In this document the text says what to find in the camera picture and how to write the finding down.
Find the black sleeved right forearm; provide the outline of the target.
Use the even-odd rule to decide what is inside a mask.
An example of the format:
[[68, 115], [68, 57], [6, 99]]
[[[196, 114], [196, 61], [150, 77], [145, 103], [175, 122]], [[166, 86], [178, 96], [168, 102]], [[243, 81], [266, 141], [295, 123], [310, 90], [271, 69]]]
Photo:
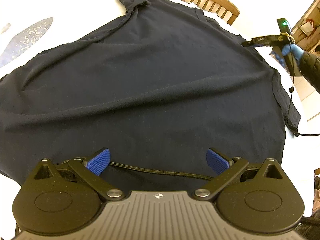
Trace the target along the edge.
[[312, 87], [320, 93], [320, 59], [305, 51], [299, 62], [300, 72]]

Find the blue gloved right hand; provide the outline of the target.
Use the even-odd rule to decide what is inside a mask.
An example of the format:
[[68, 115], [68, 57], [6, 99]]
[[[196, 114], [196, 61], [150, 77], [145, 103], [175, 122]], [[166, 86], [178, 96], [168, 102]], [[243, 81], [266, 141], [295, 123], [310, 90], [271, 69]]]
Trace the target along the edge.
[[[287, 45], [285, 45], [285, 46], [283, 47], [283, 49], [281, 50], [281, 54], [282, 54], [283, 56], [286, 56], [288, 53], [292, 53], [293, 56], [295, 57], [296, 62], [297, 62], [298, 65], [299, 65], [299, 63], [300, 63], [300, 60], [301, 60], [304, 52], [305, 52], [305, 51], [304, 51], [302, 48], [300, 48], [298, 45], [296, 45], [296, 44], [287, 44]], [[285, 66], [286, 66], [285, 60], [282, 59], [282, 58], [280, 57], [280, 55], [278, 55], [277, 53], [275, 53], [274, 55], [275, 55], [275, 57], [276, 57], [276, 60], [280, 63], [280, 65], [281, 65], [283, 68], [285, 68]]]

